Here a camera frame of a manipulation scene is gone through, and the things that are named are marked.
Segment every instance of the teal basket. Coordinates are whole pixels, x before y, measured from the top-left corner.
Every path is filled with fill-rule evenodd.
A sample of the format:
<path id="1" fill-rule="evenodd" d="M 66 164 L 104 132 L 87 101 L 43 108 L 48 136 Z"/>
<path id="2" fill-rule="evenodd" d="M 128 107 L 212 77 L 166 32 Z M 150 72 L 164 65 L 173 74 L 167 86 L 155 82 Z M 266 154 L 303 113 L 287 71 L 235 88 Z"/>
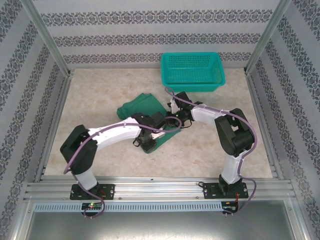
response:
<path id="1" fill-rule="evenodd" d="M 162 83 L 175 92 L 213 92 L 226 83 L 216 52 L 168 52 L 161 57 Z"/>

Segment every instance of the patterned wallpaper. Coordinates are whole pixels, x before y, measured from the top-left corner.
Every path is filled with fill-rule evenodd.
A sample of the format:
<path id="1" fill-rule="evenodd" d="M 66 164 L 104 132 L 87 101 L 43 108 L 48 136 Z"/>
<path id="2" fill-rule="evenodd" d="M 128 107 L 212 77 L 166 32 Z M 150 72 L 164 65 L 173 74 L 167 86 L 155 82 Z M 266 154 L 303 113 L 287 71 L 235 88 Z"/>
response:
<path id="1" fill-rule="evenodd" d="M 64 77 L 20 1 L 2 1 L 0 8 L 0 240 L 4 240 L 23 185 L 35 179 Z"/>
<path id="2" fill-rule="evenodd" d="M 160 67 L 165 52 L 218 52 L 244 67 L 279 0 L 34 0 L 70 69 Z"/>
<path id="3" fill-rule="evenodd" d="M 320 239 L 320 4 L 293 0 L 250 73 L 281 170 Z"/>

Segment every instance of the purple cable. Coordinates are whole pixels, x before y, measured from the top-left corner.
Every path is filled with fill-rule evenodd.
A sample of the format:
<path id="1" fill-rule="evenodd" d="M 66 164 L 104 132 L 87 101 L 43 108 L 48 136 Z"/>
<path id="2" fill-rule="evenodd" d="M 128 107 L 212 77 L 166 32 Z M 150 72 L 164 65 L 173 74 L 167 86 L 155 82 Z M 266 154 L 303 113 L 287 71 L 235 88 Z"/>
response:
<path id="1" fill-rule="evenodd" d="M 199 107 L 199 108 L 203 108 L 203 109 L 209 109 L 215 113 L 221 113 L 221 114 L 226 114 L 226 115 L 229 115 L 229 116 L 232 116 L 234 118 L 237 118 L 239 119 L 240 121 L 244 122 L 251 130 L 251 132 L 253 133 L 253 138 L 254 138 L 254 144 L 253 144 L 253 147 L 247 151 L 245 154 L 242 155 L 241 159 L 240 159 L 240 163 L 239 163 L 239 166 L 238 166 L 238 169 L 237 169 L 237 173 L 239 175 L 240 178 L 244 179 L 244 180 L 248 180 L 248 181 L 252 181 L 253 184 L 254 184 L 254 188 L 253 188 L 253 191 L 252 191 L 252 194 L 250 195 L 250 197 L 248 198 L 248 200 L 245 202 L 245 204 L 242 206 L 241 209 L 239 209 L 235 214 L 239 213 L 240 211 L 242 211 L 247 205 L 248 203 L 250 202 L 250 200 L 253 198 L 254 194 L 256 193 L 256 190 L 257 190 L 257 183 L 254 179 L 252 178 L 249 178 L 249 177 L 244 177 L 241 175 L 240 173 L 240 170 L 241 170 L 241 166 L 242 166 L 242 163 L 244 161 L 244 158 L 246 156 L 248 156 L 250 153 L 252 153 L 256 146 L 257 146 L 257 143 L 258 143 L 258 137 L 257 137 L 257 133 L 254 129 L 254 127 L 245 119 L 243 119 L 242 117 L 236 115 L 236 114 L 233 114 L 231 112 L 228 112 L 228 111 L 223 111 L 223 110 L 220 110 L 220 109 L 217 109 L 217 108 L 214 108 L 214 107 L 210 107 L 210 106 L 203 106 L 203 105 L 197 105 L 197 104 L 194 104 L 193 102 L 189 102 L 189 101 L 186 101 L 180 97 L 177 97 L 175 96 L 175 93 L 174 91 L 170 88 L 170 87 L 165 87 L 164 90 L 166 91 L 166 93 L 168 93 L 171 97 L 183 102 L 183 103 L 186 103 L 186 104 L 190 104 L 192 106 L 195 106 L 195 107 Z"/>
<path id="2" fill-rule="evenodd" d="M 156 129 L 156 128 L 153 128 L 153 127 L 150 127 L 150 126 L 138 124 L 138 123 L 118 123 L 118 124 L 115 124 L 115 125 L 112 125 L 112 126 L 107 126 L 106 128 L 103 128 L 103 129 L 101 129 L 100 131 L 95 132 L 94 134 L 92 134 L 91 136 L 89 136 L 86 140 L 84 140 L 83 143 L 77 148 L 77 150 L 74 152 L 73 156 L 71 157 L 70 161 L 68 162 L 67 166 L 65 167 L 65 169 L 64 169 L 64 171 L 63 171 L 63 174 L 66 174 L 67 172 L 70 171 L 70 166 L 72 165 L 72 163 L 73 163 L 74 160 L 76 159 L 76 157 L 77 157 L 77 155 L 79 154 L 79 152 L 81 151 L 81 149 L 82 149 L 92 138 L 94 138 L 95 136 L 97 136 L 97 135 L 99 135 L 99 134 L 101 134 L 101 133 L 103 133 L 103 132 L 105 132 L 105 131 L 107 131 L 107 130 L 114 129 L 114 128 L 119 128 L 119 127 L 126 127 L 126 126 L 138 126 L 138 127 L 140 127 L 140 128 L 150 129 L 150 130 L 157 131 L 157 132 L 161 132 L 161 133 L 173 133 L 173 132 L 177 131 L 178 129 L 180 129 L 181 126 L 182 126 L 181 120 L 180 120 L 179 118 L 175 117 L 175 116 L 167 116 L 167 117 L 165 117 L 165 119 L 175 119 L 175 120 L 177 120 L 177 121 L 179 122 L 179 126 L 176 127 L 175 129 L 172 129 L 172 130 L 161 130 L 161 129 Z M 79 187 L 80 187 L 85 193 L 87 193 L 87 194 L 89 194 L 90 196 L 92 196 L 92 197 L 100 200 L 100 201 L 102 202 L 102 205 L 103 205 L 102 210 L 101 210 L 100 212 L 98 212 L 96 215 L 90 216 L 90 217 L 88 217 L 88 216 L 86 215 L 87 209 L 85 209 L 84 212 L 83 212 L 84 217 L 85 217 L 85 218 L 94 219 L 94 218 L 100 216 L 100 215 L 105 211 L 105 209 L 106 209 L 106 203 L 105 203 L 105 201 L 104 201 L 101 197 L 99 197 L 99 196 L 97 196 L 97 195 L 89 192 L 87 189 L 85 189 L 84 186 L 82 186 L 82 184 L 79 182 L 79 180 L 78 180 L 78 178 L 76 177 L 76 175 L 74 175 L 73 173 L 72 173 L 72 175 L 73 175 L 74 179 L 76 180 L 76 183 L 79 185 Z"/>

